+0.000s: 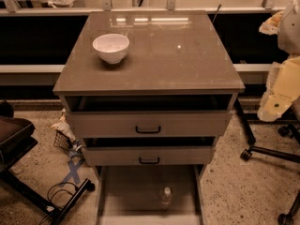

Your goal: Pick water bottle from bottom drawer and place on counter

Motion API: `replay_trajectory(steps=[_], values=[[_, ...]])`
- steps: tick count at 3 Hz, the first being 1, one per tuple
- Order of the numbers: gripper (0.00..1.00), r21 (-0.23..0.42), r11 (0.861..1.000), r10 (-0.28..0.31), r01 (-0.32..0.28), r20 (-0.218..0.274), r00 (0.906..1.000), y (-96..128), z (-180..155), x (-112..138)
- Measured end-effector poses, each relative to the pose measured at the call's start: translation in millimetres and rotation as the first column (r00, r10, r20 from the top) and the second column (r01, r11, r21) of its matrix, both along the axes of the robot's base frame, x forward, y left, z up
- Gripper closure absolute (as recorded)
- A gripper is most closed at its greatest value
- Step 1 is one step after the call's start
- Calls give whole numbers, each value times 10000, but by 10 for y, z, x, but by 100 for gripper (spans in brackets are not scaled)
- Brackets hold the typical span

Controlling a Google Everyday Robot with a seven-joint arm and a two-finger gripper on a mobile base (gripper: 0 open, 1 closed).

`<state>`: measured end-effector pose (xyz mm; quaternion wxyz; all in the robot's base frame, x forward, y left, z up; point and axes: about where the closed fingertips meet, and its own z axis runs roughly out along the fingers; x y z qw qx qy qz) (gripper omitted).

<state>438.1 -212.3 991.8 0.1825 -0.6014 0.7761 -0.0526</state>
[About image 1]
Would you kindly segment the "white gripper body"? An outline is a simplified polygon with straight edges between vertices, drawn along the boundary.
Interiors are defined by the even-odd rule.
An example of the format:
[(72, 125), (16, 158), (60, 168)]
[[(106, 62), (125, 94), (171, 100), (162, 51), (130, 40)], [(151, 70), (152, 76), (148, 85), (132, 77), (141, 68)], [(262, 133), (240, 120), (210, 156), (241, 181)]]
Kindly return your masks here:
[(275, 107), (290, 107), (299, 96), (300, 56), (297, 56), (285, 60), (279, 67), (270, 98)]

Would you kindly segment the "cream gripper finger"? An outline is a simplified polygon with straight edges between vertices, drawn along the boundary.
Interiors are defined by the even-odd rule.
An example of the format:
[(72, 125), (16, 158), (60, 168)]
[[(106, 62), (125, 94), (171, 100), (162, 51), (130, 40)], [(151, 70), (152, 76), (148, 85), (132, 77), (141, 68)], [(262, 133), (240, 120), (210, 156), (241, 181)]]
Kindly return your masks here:
[(260, 108), (257, 111), (258, 118), (264, 122), (274, 122), (279, 119), (290, 107), (291, 102), (281, 97), (271, 95), (263, 96)]

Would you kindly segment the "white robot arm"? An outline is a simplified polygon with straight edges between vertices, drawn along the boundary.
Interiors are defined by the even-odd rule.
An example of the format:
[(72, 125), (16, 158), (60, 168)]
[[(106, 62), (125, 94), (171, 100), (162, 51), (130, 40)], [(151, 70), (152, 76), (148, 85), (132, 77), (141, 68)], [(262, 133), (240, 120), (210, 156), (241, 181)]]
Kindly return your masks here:
[(257, 111), (260, 120), (273, 122), (300, 97), (300, 0), (292, 0), (283, 11), (263, 22), (259, 31), (277, 34), (278, 47), (289, 54), (282, 63), (272, 64)]

